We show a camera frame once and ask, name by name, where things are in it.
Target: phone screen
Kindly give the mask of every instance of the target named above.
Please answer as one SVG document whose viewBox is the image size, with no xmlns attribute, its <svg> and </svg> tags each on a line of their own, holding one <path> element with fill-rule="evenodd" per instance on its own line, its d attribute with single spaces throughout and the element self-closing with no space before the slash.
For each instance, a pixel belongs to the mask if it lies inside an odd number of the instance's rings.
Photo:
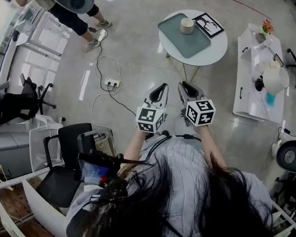
<svg viewBox="0 0 296 237">
<path fill-rule="evenodd" d="M 91 164 L 79 159 L 79 166 L 81 169 L 81 182 L 99 184 L 101 178 L 106 176 L 109 168 Z"/>
</svg>

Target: round white table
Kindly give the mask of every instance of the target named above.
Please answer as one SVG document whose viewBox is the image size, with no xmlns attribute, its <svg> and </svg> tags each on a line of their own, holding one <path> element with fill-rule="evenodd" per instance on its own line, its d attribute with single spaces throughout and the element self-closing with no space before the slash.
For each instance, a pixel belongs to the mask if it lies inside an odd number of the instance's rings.
<svg viewBox="0 0 296 237">
<path fill-rule="evenodd" d="M 178 13 L 184 13 L 190 19 L 203 14 L 202 11 L 198 11 L 198 10 L 179 10 L 171 13 L 164 20 Z M 197 68 L 195 68 L 194 70 L 194 73 L 192 74 L 192 78 L 190 81 L 193 80 L 200 66 L 207 66 L 215 62 L 218 62 L 224 56 L 228 47 L 227 34 L 225 31 L 223 31 L 222 33 L 210 39 L 211 45 L 209 47 L 205 48 L 204 50 L 200 51 L 199 53 L 193 55 L 190 58 L 184 58 L 179 52 L 179 50 L 168 39 L 168 37 L 166 37 L 165 34 L 160 30 L 159 30 L 159 39 L 160 39 L 161 45 L 167 52 L 167 58 L 170 58 L 171 56 L 174 59 L 182 62 L 186 80 L 187 80 L 187 77 L 186 77 L 186 71 L 185 71 L 185 64 L 197 66 Z"/>
</svg>

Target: black shorts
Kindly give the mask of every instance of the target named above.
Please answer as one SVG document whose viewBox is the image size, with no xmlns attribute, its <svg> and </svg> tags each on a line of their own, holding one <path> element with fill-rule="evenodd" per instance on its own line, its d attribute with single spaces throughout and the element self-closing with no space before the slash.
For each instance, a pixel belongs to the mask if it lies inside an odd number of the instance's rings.
<svg viewBox="0 0 296 237">
<path fill-rule="evenodd" d="M 65 8 L 63 8 L 58 3 L 55 4 L 49 12 L 58 18 L 59 22 L 65 26 L 73 29 L 79 36 L 85 34 L 88 30 L 88 24 L 82 21 L 76 13 L 73 13 Z M 93 17 L 99 12 L 98 6 L 95 4 L 87 14 Z"/>
</svg>

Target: power strip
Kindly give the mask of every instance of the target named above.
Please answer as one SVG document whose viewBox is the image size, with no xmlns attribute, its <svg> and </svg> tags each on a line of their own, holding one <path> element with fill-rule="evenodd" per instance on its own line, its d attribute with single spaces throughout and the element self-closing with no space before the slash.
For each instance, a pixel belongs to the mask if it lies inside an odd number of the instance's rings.
<svg viewBox="0 0 296 237">
<path fill-rule="evenodd" d="M 110 82 L 110 85 L 111 85 L 111 86 L 113 86 L 114 83 L 116 83 L 115 87 L 119 87 L 120 81 L 106 78 L 104 84 L 105 84 L 105 85 L 108 85 L 109 82 Z"/>
</svg>

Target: white desk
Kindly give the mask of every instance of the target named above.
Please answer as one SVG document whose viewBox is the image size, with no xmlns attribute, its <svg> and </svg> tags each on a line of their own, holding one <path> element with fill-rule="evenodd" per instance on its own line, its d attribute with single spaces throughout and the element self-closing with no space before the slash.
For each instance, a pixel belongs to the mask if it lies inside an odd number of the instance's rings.
<svg viewBox="0 0 296 237">
<path fill-rule="evenodd" d="M 178 13 L 183 13 L 187 17 L 189 17 L 190 19 L 203 14 L 202 11 L 198 11 L 198 10 L 179 10 L 179 11 L 171 13 L 164 20 L 166 20 Z M 159 30 L 159 39 L 160 39 L 161 45 L 163 46 L 163 48 L 167 52 L 167 58 L 170 58 L 170 56 L 172 56 L 174 59 L 182 62 L 184 72 L 185 72 L 185 64 L 197 66 L 197 68 L 195 68 L 195 70 L 194 70 L 194 73 L 192 74 L 192 78 L 190 81 L 192 81 L 193 77 L 195 76 L 195 74 L 200 66 L 211 65 L 211 64 L 219 61 L 226 53 L 227 47 L 228 47 L 227 34 L 225 31 L 223 31 L 222 33 L 220 33 L 210 39 L 211 45 L 209 47 L 205 48 L 204 50 L 200 51 L 199 53 L 195 54 L 194 56 L 192 56 L 190 58 L 184 58 L 181 55 L 181 53 L 179 52 L 179 50 L 168 39 L 168 37 L 166 37 L 165 34 L 160 30 Z"/>
<path fill-rule="evenodd" d="M 274 35 L 269 35 L 267 39 L 273 40 L 270 48 L 260 48 L 251 28 L 257 26 L 249 24 L 243 35 L 238 38 L 238 71 L 233 113 L 259 121 L 281 123 L 284 90 L 276 95 L 274 106 L 271 106 L 266 102 L 265 88 L 260 92 L 255 88 L 255 80 L 262 74 L 261 62 L 272 62 L 275 53 L 283 60 L 281 43 Z"/>
<path fill-rule="evenodd" d="M 41 18 L 43 17 L 45 10 L 42 9 L 35 1 L 31 1 L 24 8 L 23 12 L 19 16 L 19 19 L 14 25 L 14 29 L 20 32 L 16 46 L 27 48 L 35 53 L 41 54 L 45 57 L 52 58 L 48 53 L 41 52 L 32 46 L 43 49 L 46 52 L 52 53 L 57 56 L 61 56 L 61 53 L 45 46 L 32 39 L 35 29 L 37 28 Z"/>
</svg>

